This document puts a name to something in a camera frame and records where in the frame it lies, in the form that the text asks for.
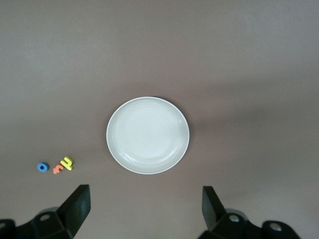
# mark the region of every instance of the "blue ring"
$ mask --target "blue ring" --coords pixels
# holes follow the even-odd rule
[[[37,166],[37,169],[41,172],[41,173],[44,173],[46,171],[48,171],[50,168],[49,164],[47,163],[39,163],[38,166]]]

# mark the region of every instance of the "white plate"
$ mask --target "white plate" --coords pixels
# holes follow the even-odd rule
[[[181,160],[188,147],[189,129],[176,106],[160,98],[141,97],[114,112],[106,140],[120,165],[136,173],[155,174]]]

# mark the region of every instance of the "plate rim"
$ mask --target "plate rim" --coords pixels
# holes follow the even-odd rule
[[[183,150],[183,153],[181,155],[181,157],[172,165],[170,166],[169,168],[166,168],[164,170],[161,170],[161,171],[157,171],[157,172],[151,172],[151,173],[144,173],[144,172],[139,172],[139,171],[135,171],[133,169],[130,169],[126,166],[124,166],[121,162],[119,162],[116,157],[114,156],[114,154],[112,153],[111,149],[110,149],[110,146],[109,146],[109,139],[108,139],[108,132],[109,132],[109,127],[110,127],[110,123],[112,121],[112,119],[114,118],[114,116],[116,115],[116,113],[121,109],[123,108],[125,105],[131,103],[132,101],[137,101],[137,100],[143,100],[143,99],[153,99],[153,100],[160,100],[166,104],[169,104],[171,106],[173,106],[177,112],[180,113],[180,115],[182,116],[182,118],[184,119],[184,122],[185,122],[185,125],[187,126],[187,143],[186,143],[186,147],[185,149]],[[124,168],[126,168],[127,170],[131,171],[131,172],[134,172],[134,173],[139,173],[139,174],[158,174],[158,173],[162,173],[162,172],[165,172],[171,168],[173,168],[178,162],[181,161],[181,159],[185,156],[186,152],[187,152],[187,149],[188,149],[188,145],[189,145],[189,138],[190,138],[190,132],[189,132],[189,125],[188,125],[188,122],[186,120],[186,117],[184,116],[184,114],[180,111],[179,108],[177,108],[174,104],[172,104],[171,102],[167,101],[167,100],[164,100],[162,98],[159,98],[159,97],[153,97],[153,96],[144,96],[144,97],[137,97],[137,98],[134,98],[134,99],[131,99],[129,101],[126,101],[125,103],[123,103],[122,105],[120,105],[115,111],[114,113],[112,114],[111,118],[109,119],[109,122],[108,122],[108,125],[107,125],[107,129],[106,129],[106,142],[107,142],[107,145],[108,145],[108,149],[109,149],[109,152],[111,153],[112,157]]]

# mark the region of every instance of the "silver bolt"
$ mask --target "silver bolt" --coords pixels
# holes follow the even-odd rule
[[[43,216],[40,217],[40,221],[45,221],[45,220],[47,220],[49,218],[50,218],[49,214],[44,214]]]
[[[281,226],[278,223],[270,223],[269,225],[272,230],[281,232]]]
[[[233,222],[233,223],[237,223],[239,222],[239,217],[237,217],[236,215],[230,215],[229,219]]]

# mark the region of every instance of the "round dish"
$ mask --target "round dish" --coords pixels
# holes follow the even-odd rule
[[[189,143],[189,128],[184,115],[170,102],[141,97],[113,113],[106,140],[120,165],[135,173],[156,174],[182,159]]]

